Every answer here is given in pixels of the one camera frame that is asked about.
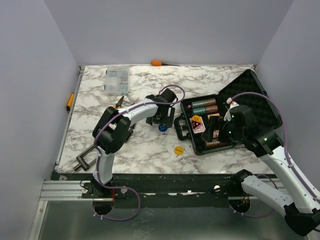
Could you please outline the blue small blind button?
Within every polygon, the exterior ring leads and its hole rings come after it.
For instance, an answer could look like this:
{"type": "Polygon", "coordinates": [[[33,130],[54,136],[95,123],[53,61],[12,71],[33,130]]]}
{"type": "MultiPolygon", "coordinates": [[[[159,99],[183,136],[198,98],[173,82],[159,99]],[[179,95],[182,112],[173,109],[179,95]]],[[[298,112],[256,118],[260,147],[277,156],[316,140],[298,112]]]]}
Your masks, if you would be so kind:
{"type": "Polygon", "coordinates": [[[166,132],[166,131],[168,130],[168,127],[167,127],[166,125],[164,125],[164,124],[160,124],[160,125],[158,126],[158,130],[159,130],[160,132],[164,133],[164,132],[166,132]]]}

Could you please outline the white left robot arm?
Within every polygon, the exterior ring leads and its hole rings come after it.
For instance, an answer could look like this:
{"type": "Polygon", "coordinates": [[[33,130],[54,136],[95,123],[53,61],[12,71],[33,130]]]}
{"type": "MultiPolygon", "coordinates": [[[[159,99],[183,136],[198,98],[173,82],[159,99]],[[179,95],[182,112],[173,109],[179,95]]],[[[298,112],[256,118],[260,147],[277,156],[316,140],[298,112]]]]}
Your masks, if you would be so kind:
{"type": "Polygon", "coordinates": [[[110,106],[105,109],[92,132],[93,146],[98,152],[93,173],[96,181],[93,191],[99,197],[107,197],[111,190],[117,189],[109,182],[113,178],[115,154],[124,145],[130,127],[145,120],[148,125],[165,125],[170,128],[175,113],[174,105],[182,100],[166,86],[159,94],[150,94],[132,106],[120,109],[110,106]]]}

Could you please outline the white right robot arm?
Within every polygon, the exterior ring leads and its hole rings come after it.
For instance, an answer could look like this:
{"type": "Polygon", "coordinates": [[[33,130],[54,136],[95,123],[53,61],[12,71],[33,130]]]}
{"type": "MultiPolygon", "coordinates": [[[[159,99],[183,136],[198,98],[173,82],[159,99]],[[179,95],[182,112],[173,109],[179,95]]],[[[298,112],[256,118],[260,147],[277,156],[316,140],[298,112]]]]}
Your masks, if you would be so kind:
{"type": "Polygon", "coordinates": [[[281,214],[299,236],[308,235],[320,225],[320,192],[290,158],[277,133],[259,126],[250,107],[232,105],[225,116],[211,116],[202,139],[213,140],[216,130],[218,141],[244,145],[273,171],[287,190],[283,193],[243,169],[230,178],[229,187],[234,195],[246,193],[260,199],[281,214]]]}

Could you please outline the brown 100 chip roll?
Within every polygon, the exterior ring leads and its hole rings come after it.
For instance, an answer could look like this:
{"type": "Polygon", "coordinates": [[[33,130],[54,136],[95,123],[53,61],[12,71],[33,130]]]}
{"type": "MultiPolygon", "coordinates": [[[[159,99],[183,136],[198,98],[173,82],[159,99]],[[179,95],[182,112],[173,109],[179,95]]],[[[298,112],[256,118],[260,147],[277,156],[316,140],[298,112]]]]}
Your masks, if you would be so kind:
{"type": "Polygon", "coordinates": [[[206,149],[215,149],[215,148],[220,148],[226,145],[226,143],[220,142],[220,141],[212,141],[212,142],[207,142],[205,141],[204,143],[206,149]]]}

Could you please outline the black poker set case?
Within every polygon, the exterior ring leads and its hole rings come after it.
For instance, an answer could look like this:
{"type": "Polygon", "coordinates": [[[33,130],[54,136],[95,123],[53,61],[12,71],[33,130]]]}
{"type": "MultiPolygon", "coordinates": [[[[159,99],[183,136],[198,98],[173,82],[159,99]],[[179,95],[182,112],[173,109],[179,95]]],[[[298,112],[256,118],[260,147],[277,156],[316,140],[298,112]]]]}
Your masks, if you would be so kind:
{"type": "Polygon", "coordinates": [[[219,114],[224,117],[229,105],[227,99],[232,98],[240,105],[246,105],[252,109],[257,123],[262,129],[271,128],[276,132],[276,129],[282,126],[283,122],[277,109],[270,101],[268,101],[267,92],[264,90],[257,75],[253,70],[247,69],[236,77],[226,87],[221,89],[217,94],[201,95],[198,97],[187,98],[180,104],[182,113],[174,120],[174,128],[179,140],[189,140],[197,155],[205,155],[220,150],[234,148],[236,145],[242,145],[238,142],[224,142],[225,146],[207,149],[205,141],[202,140],[202,133],[194,134],[190,118],[194,115],[192,108],[187,109],[188,105],[192,106],[192,102],[205,101],[207,99],[216,99],[217,113],[206,113],[199,115],[202,117],[205,127],[208,124],[208,115],[219,114]]]}

